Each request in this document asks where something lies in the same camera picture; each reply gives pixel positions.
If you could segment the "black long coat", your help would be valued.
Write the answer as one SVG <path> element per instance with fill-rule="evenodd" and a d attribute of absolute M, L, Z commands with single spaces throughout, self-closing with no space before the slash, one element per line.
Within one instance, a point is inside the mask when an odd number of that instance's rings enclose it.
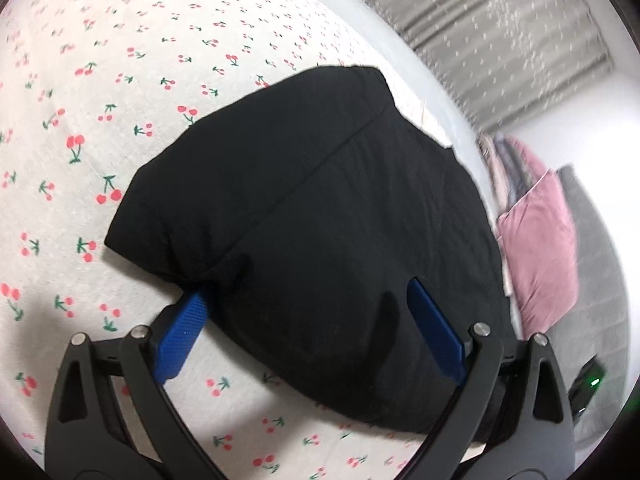
<path fill-rule="evenodd" d="M 305 70 L 198 120 L 134 175 L 105 244 L 349 418 L 426 434 L 454 392 L 407 304 L 417 278 L 512 338 L 471 176 L 373 67 Z"/>

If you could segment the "pink velvet pillow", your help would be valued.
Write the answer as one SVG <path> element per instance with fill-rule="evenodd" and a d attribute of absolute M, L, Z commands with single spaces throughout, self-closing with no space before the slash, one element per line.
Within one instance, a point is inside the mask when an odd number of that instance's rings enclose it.
<path fill-rule="evenodd" d="M 546 171 L 497 219 L 523 336 L 544 333 L 578 299 L 577 235 L 558 175 Z"/>

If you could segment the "black device with green light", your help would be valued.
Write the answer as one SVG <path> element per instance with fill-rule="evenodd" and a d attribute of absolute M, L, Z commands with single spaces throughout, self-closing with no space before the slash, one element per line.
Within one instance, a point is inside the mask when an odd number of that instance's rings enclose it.
<path fill-rule="evenodd" d="M 593 356 L 578 372 L 574 382 L 568 390 L 570 410 L 573 422 L 578 424 L 589 403 L 598 391 L 605 378 L 606 369 L 597 356 Z"/>

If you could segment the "grey quilted headboard cushion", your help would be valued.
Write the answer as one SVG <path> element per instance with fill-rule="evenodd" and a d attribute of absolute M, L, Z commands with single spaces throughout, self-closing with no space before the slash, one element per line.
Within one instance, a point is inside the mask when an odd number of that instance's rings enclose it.
<path fill-rule="evenodd" d="M 558 170 L 577 235 L 578 300 L 547 335 L 564 384 L 597 358 L 605 374 L 574 429 L 576 453 L 588 452 L 614 424 L 624 403 L 629 362 L 629 308 L 622 268 L 596 207 L 567 165 Z"/>

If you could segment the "folded beige and grey linens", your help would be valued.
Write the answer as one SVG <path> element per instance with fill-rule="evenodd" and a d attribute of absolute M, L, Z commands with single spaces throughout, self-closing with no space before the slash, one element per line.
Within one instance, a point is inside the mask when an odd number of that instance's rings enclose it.
<path fill-rule="evenodd" d="M 509 211 L 548 172 L 548 167 L 513 136 L 481 134 L 476 144 L 488 169 L 498 214 Z"/>

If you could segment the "grey dotted curtain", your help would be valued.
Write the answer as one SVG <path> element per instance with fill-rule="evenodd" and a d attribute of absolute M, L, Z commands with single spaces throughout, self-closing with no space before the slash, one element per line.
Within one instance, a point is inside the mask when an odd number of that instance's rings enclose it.
<path fill-rule="evenodd" d="M 586 0 L 362 0 L 422 60 L 478 133 L 495 133 L 606 76 Z"/>

